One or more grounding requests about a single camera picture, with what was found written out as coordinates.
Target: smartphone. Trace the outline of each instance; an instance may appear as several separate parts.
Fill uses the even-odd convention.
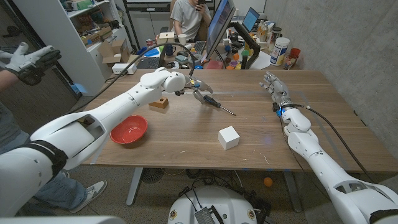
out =
[[[197,6],[200,5],[200,4],[206,4],[206,0],[199,0]]]

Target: laptop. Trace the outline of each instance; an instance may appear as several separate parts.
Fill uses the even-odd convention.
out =
[[[257,19],[259,18],[260,14],[256,12],[252,7],[248,10],[248,13],[246,14],[246,17],[243,20],[243,27],[248,31],[251,32],[251,29],[255,25]]]
[[[140,59],[137,69],[156,69],[160,67],[164,67],[164,55],[166,54],[166,49],[163,48],[162,53],[160,53],[160,57],[152,57],[152,58],[142,58]]]

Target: red bowl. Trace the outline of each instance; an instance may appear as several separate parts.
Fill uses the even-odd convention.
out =
[[[111,131],[112,141],[129,144],[143,137],[148,128],[147,120],[139,115],[131,115]]]

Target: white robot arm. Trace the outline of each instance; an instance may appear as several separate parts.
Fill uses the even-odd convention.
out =
[[[0,217],[14,216],[61,169],[72,169],[87,160],[115,126],[138,107],[158,100],[162,89],[176,94],[194,89],[195,97],[201,96],[199,90],[213,92],[194,77],[158,68],[143,75],[127,92],[93,110],[47,123],[30,137],[29,144],[0,155]]]
[[[274,100],[285,126],[289,146],[309,164],[344,223],[398,223],[398,195],[386,186],[371,184],[348,175],[319,145],[311,122],[289,97],[285,83],[271,72],[264,75],[265,88]]]

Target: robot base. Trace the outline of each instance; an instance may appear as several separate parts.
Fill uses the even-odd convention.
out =
[[[242,195],[233,190],[219,186],[204,186],[195,189],[198,200],[203,208],[214,206],[223,223],[257,223],[256,215],[251,204]],[[195,208],[200,211],[198,200],[191,190],[174,202],[170,209],[168,224],[196,224]],[[214,223],[219,223],[214,213],[211,214]]]

